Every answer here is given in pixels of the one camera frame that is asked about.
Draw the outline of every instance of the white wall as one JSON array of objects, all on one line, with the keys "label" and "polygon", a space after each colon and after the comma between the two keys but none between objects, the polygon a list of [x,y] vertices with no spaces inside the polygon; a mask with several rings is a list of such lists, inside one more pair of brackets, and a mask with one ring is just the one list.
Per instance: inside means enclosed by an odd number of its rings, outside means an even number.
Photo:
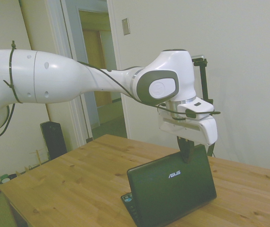
[{"label": "white wall", "polygon": [[[119,69],[148,65],[165,49],[204,54],[209,62],[209,97],[222,112],[215,116],[216,156],[270,168],[270,1],[109,0],[108,4]],[[124,36],[121,20],[126,17],[131,34]],[[199,70],[195,73],[198,79]],[[159,131],[156,109],[126,99],[131,139],[177,147],[174,136]]]},{"label": "white wall", "polygon": [[[30,50],[25,24],[18,0],[0,0],[0,49],[11,49],[15,40],[18,49]],[[24,171],[24,166],[38,164],[36,155],[30,154],[46,147],[40,123],[48,121],[44,104],[16,104],[10,125],[0,137],[0,175]]]},{"label": "white wall", "polygon": [[[21,0],[22,14],[32,50],[58,54],[44,0]],[[60,123],[67,150],[78,147],[69,102],[48,104],[51,121]]]}]

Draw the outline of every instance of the black speaker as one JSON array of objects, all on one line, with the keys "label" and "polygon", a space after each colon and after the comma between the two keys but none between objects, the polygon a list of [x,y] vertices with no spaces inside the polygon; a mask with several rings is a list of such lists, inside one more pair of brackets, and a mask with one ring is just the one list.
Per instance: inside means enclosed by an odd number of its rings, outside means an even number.
[{"label": "black speaker", "polygon": [[67,147],[63,139],[63,132],[59,123],[45,122],[40,124],[42,134],[48,147],[50,159],[53,160],[65,153]]}]

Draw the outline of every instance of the laptop keyboard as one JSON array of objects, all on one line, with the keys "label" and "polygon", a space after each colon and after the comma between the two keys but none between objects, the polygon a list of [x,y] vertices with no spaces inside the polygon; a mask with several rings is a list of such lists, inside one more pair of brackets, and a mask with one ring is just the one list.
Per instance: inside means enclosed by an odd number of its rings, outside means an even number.
[{"label": "laptop keyboard", "polygon": [[136,207],[135,207],[135,203],[133,201],[133,196],[132,196],[132,193],[128,193],[128,194],[125,194],[123,196],[121,196],[121,200],[122,202],[124,203],[127,211],[129,211],[133,221],[135,222],[135,224],[140,227],[140,222],[139,222],[139,218],[138,218],[138,214],[137,214],[137,211],[136,211]]}]

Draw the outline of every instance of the asus logo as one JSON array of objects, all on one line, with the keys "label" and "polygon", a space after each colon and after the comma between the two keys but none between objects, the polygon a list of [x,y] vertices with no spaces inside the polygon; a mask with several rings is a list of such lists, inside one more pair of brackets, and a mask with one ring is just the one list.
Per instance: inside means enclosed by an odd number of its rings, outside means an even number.
[{"label": "asus logo", "polygon": [[178,171],[175,172],[175,173],[170,174],[170,175],[169,175],[169,178],[172,178],[172,177],[177,176],[177,175],[179,175],[179,174],[181,174],[180,170],[178,170]]}]

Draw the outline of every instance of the laptop lid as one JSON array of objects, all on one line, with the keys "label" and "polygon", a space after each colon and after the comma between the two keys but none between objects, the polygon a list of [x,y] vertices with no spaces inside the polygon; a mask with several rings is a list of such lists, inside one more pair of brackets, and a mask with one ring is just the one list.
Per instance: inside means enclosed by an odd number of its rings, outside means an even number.
[{"label": "laptop lid", "polygon": [[127,176],[142,227],[165,226],[216,198],[203,145],[188,164],[177,152],[129,169]]}]

